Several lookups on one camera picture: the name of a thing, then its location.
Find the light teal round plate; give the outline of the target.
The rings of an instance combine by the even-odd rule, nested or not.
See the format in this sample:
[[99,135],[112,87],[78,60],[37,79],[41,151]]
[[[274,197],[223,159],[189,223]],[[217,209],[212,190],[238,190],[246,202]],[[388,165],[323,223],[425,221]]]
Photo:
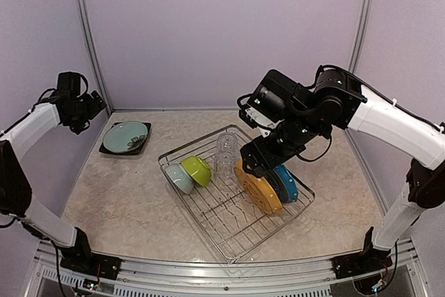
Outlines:
[[111,127],[103,138],[104,147],[116,154],[134,151],[146,141],[147,125],[139,121],[127,121]]

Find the black floral square plate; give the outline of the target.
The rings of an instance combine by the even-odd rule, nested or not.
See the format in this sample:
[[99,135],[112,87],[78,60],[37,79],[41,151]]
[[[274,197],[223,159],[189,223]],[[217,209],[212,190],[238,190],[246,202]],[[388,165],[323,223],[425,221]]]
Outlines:
[[150,135],[149,122],[116,122],[105,133],[99,152],[114,156],[139,155]]

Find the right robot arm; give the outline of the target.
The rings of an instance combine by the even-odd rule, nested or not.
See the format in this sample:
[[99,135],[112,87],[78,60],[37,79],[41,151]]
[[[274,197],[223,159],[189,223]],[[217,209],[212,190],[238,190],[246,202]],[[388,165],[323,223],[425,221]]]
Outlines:
[[359,270],[377,266],[427,209],[444,202],[444,126],[404,109],[349,71],[322,65],[304,86],[270,70],[253,93],[238,99],[240,118],[260,136],[241,148],[243,170],[255,177],[301,157],[317,136],[334,127],[370,135],[410,155],[406,184],[382,224],[366,235],[356,256]]

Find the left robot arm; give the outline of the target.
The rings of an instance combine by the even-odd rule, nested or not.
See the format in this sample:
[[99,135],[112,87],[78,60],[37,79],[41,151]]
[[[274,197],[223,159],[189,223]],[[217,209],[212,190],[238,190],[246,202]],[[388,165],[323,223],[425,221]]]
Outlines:
[[55,88],[44,91],[27,114],[1,131],[1,213],[12,216],[61,248],[76,243],[76,228],[57,217],[33,194],[22,167],[24,155],[49,131],[61,125],[75,134],[106,108],[97,91],[77,95]]

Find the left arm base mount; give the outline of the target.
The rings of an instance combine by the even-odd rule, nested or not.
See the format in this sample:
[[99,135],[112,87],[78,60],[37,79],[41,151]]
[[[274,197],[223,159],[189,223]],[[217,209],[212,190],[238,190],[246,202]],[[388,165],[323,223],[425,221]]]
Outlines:
[[119,257],[95,253],[91,250],[88,237],[76,227],[75,243],[69,248],[59,248],[62,268],[77,273],[117,280],[122,260]]

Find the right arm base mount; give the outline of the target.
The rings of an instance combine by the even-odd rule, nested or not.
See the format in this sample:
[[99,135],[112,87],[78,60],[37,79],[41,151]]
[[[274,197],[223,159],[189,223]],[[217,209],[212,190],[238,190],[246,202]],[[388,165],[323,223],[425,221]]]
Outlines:
[[332,267],[336,279],[370,273],[390,267],[393,264],[390,257],[391,250],[377,250],[374,248],[372,233],[373,227],[366,233],[361,251],[332,258]]

